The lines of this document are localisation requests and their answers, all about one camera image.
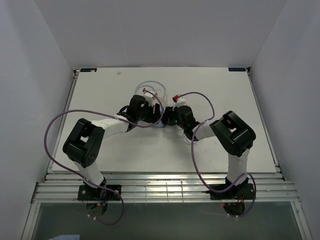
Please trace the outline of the round blue power socket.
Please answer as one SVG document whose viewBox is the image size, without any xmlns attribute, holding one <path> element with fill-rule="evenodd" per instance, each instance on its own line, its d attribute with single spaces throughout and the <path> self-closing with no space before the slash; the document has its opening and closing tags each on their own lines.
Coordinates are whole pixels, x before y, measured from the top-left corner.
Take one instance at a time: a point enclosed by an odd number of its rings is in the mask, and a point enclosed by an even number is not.
<svg viewBox="0 0 320 240">
<path fill-rule="evenodd" d="M 163 120 L 163 119 L 157 120 L 157 121 L 153 124 L 152 127 L 154 127 L 154 128 L 164 128 L 165 125 L 164 125 L 164 123 L 163 123 L 162 120 Z"/>
</svg>

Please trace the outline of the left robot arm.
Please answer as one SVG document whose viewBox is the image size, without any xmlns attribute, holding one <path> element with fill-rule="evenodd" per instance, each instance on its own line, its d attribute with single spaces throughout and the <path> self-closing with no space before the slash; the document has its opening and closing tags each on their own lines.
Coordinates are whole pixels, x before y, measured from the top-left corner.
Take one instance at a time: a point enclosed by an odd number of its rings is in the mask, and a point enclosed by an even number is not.
<svg viewBox="0 0 320 240">
<path fill-rule="evenodd" d="M 151 103 L 145 96 L 134 95 L 129 105 L 122 107 L 111 118 L 93 121 L 81 118 L 76 122 L 62 151 L 78 167 L 85 184 L 89 186 L 88 193 L 95 200 L 106 195 L 106 187 L 103 185 L 105 178 L 96 163 L 103 140 L 129 132 L 139 122 L 157 124 L 164 111 L 161 103 Z"/>
</svg>

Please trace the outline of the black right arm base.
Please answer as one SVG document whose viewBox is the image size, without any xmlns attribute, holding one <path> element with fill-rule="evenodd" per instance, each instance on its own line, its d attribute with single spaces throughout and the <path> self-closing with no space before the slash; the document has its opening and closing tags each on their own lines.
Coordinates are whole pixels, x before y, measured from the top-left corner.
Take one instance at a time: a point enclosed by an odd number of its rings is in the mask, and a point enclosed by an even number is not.
<svg viewBox="0 0 320 240">
<path fill-rule="evenodd" d="M 211 200 L 230 200 L 230 202 L 223 202 L 222 208 L 227 215 L 235 218 L 245 216 L 251 209 L 252 206 L 246 210 L 246 200 L 251 200 L 253 204 L 256 199 L 256 189 L 252 183 L 242 183 L 225 192 L 207 190 L 205 193 L 209 194 Z"/>
</svg>

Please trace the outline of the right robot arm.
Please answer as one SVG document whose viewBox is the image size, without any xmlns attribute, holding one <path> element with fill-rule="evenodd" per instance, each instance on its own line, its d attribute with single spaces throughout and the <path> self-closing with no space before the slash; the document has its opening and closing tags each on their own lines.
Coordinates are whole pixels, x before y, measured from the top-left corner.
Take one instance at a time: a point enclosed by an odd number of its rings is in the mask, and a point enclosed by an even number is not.
<svg viewBox="0 0 320 240">
<path fill-rule="evenodd" d="M 244 193 L 248 184 L 247 162 L 250 148 L 256 139 L 254 130 L 235 112 L 228 111 L 221 118 L 204 123 L 196 121 L 192 109 L 187 105 L 166 107 L 162 123 L 165 126 L 178 126 L 191 143 L 216 137 L 223 149 L 228 153 L 228 171 L 224 187 L 226 194 L 237 199 Z"/>
</svg>

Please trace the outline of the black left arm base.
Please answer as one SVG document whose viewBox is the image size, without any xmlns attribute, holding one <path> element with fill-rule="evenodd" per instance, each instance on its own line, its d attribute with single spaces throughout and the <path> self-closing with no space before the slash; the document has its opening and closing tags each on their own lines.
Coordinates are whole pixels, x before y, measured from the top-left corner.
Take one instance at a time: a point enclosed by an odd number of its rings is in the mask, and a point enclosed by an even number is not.
<svg viewBox="0 0 320 240">
<path fill-rule="evenodd" d="M 94 188 L 87 184 L 82 184 L 78 188 L 77 200 L 86 203 L 85 209 L 90 217 L 101 217 L 108 209 L 110 201 L 120 201 L 122 186 L 119 184 L 107 184 L 105 188 L 111 191 Z"/>
</svg>

